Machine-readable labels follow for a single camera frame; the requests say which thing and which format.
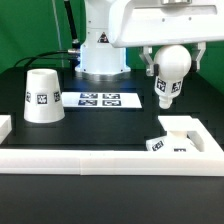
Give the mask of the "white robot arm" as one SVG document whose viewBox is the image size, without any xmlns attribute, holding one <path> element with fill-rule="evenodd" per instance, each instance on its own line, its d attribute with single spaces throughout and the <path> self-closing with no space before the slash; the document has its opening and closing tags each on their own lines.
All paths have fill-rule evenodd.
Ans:
<svg viewBox="0 0 224 224">
<path fill-rule="evenodd" d="M 224 0 L 84 0 L 86 39 L 76 72 L 95 80 L 128 73 L 126 50 L 224 40 Z"/>
</svg>

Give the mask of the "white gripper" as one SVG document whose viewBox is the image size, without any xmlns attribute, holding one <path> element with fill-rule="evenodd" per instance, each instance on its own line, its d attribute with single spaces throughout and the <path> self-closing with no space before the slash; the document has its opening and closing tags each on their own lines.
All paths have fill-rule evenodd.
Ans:
<svg viewBox="0 0 224 224">
<path fill-rule="evenodd" d="M 224 40 L 224 0 L 116 0 L 108 39 L 114 47 L 144 46 L 139 57 L 147 76 L 157 76 L 159 69 L 149 46 L 195 43 L 191 72 L 197 72 L 205 42 Z"/>
</svg>

